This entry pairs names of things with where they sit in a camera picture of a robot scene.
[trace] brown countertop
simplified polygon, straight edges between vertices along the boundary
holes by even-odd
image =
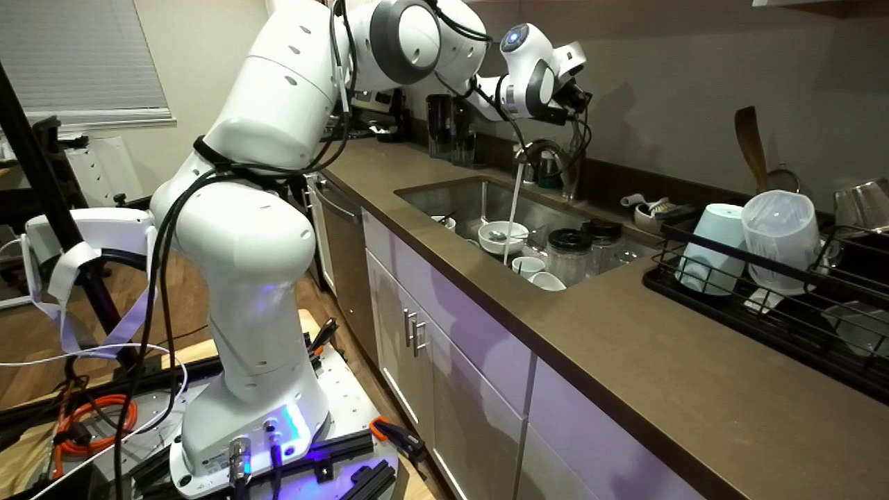
[[[644,290],[651,262],[548,294],[394,194],[483,173],[382,143],[332,173],[707,498],[887,498],[887,407]]]

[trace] bowl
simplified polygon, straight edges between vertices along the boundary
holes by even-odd
[[[522,279],[532,279],[532,275],[548,271],[548,258],[543,258],[543,257],[518,257],[518,258],[511,258],[510,266],[511,266],[511,272],[518,272]]]
[[[494,219],[478,228],[478,246],[486,253],[521,253],[525,247],[528,228],[521,223]]]

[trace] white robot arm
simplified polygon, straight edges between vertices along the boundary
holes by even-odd
[[[585,94],[560,104],[585,68],[576,44],[553,50],[535,26],[521,26],[500,41],[510,76],[476,78],[486,44],[462,28],[483,30],[462,0],[437,8],[378,0],[337,18],[315,0],[283,4],[253,41],[219,119],[154,194],[155,219],[176,225],[179,251],[207,279],[222,361],[171,451],[173,483],[186,498],[229,489],[248,468],[269,471],[276,448],[298,461],[328,419],[293,291],[315,258],[315,230],[253,180],[316,166],[347,83],[373,93],[437,72],[490,119],[560,123],[587,108]]]

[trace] window blinds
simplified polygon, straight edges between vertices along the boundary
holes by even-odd
[[[133,0],[0,0],[0,61],[32,119],[173,119]]]

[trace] white cup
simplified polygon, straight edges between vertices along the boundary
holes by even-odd
[[[696,237],[726,247],[746,247],[742,211],[742,207],[708,204],[696,225]],[[742,272],[746,262],[689,241],[679,262],[676,282],[686,290],[726,298],[733,291]]]
[[[805,271],[818,258],[821,234],[814,207],[798,193],[761,193],[746,207],[746,241],[754,257]],[[751,279],[783,298],[804,294],[804,282],[764,266],[751,266]]]

